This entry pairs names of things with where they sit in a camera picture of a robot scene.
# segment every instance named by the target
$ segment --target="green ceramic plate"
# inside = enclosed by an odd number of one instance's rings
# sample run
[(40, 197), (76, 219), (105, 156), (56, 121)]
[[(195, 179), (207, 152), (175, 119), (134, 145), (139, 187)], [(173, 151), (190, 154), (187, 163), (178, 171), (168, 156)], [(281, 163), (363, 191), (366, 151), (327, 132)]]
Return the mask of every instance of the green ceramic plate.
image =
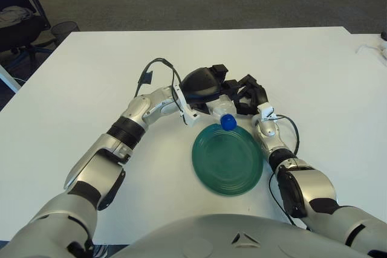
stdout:
[(203, 184), (226, 196), (254, 188), (263, 169), (261, 148), (253, 137), (239, 126), (225, 131), (218, 124), (208, 126), (197, 136), (192, 163)]

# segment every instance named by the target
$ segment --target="black chair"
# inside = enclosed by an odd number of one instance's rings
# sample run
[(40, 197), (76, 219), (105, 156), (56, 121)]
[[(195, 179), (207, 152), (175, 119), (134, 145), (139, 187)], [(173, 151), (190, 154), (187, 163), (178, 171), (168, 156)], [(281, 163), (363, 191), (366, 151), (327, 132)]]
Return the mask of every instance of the black chair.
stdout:
[(32, 0), (32, 2), (34, 5), (32, 5), (30, 0), (0, 0), (0, 10), (15, 5), (28, 8), (34, 13), (34, 16), (30, 19), (10, 27), (0, 28), (0, 53), (9, 50), (13, 53), (20, 51), (20, 55), (7, 65), (6, 68), (16, 66), (28, 56), (30, 57), (31, 64), (34, 66), (36, 53), (50, 54), (53, 52), (53, 50), (43, 48), (51, 44), (53, 40), (35, 46), (31, 44), (42, 31), (49, 30), (51, 27), (39, 0)]

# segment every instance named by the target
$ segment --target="silver robot arm segment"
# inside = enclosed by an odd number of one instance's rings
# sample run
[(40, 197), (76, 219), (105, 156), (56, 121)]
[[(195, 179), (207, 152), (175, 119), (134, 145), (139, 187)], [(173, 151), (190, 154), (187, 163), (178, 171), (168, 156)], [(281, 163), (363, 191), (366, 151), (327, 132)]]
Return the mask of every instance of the silver robot arm segment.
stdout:
[(276, 175), (285, 211), (315, 233), (372, 257), (386, 257), (387, 224), (359, 208), (339, 206), (331, 181), (281, 140), (278, 125), (271, 120), (272, 107), (260, 105), (258, 112), (252, 118), (254, 136)]
[(97, 210), (112, 203), (134, 147), (160, 117), (178, 110), (170, 86), (133, 99), (71, 169), (65, 191), (46, 203), (0, 257), (92, 257)]

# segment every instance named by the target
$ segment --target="table leg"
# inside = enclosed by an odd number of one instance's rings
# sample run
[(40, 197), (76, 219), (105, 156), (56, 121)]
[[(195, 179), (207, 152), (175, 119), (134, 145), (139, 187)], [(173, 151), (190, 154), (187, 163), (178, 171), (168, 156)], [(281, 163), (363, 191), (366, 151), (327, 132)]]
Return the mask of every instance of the table leg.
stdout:
[(0, 79), (15, 93), (21, 88), (19, 83), (0, 65)]

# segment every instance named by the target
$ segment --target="white bracket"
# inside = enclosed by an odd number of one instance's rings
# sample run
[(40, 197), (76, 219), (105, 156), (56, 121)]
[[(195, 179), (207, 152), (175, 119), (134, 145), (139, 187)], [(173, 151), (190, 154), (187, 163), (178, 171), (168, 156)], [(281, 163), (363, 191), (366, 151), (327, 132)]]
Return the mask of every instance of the white bracket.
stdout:
[(276, 119), (277, 115), (274, 113), (274, 107), (269, 102), (257, 106), (258, 114), (252, 118), (252, 125), (255, 127), (258, 123), (269, 119)]
[(187, 104), (186, 98), (184, 97), (183, 92), (181, 91), (179, 85), (174, 85), (174, 91), (178, 97), (178, 102), (180, 103), (180, 116), (184, 116), (184, 119), (189, 127), (193, 127), (196, 122), (200, 119), (200, 114), (198, 111), (192, 110)]

